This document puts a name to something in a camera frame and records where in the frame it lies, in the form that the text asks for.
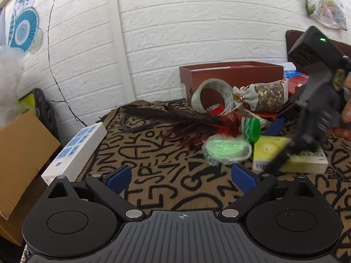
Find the person's right hand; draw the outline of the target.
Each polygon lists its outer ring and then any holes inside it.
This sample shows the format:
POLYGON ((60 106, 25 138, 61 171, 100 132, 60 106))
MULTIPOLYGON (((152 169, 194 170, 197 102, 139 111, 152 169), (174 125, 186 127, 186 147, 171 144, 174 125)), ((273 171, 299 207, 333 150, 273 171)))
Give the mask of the person's right hand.
MULTIPOLYGON (((348 76, 345 79, 344 82, 344 86, 347 89, 351 89, 351 77, 350 74, 348 74, 348 76)), ((348 102, 346 103, 343 112, 342 112, 342 121, 345 124, 350 124, 351 121, 351 102, 350 99, 348 100, 348 102)), ((334 128, 333 129, 333 134, 338 137, 338 138, 343 138, 346 141, 350 141, 351 140, 351 130, 344 127, 340 127, 340 128, 334 128)))

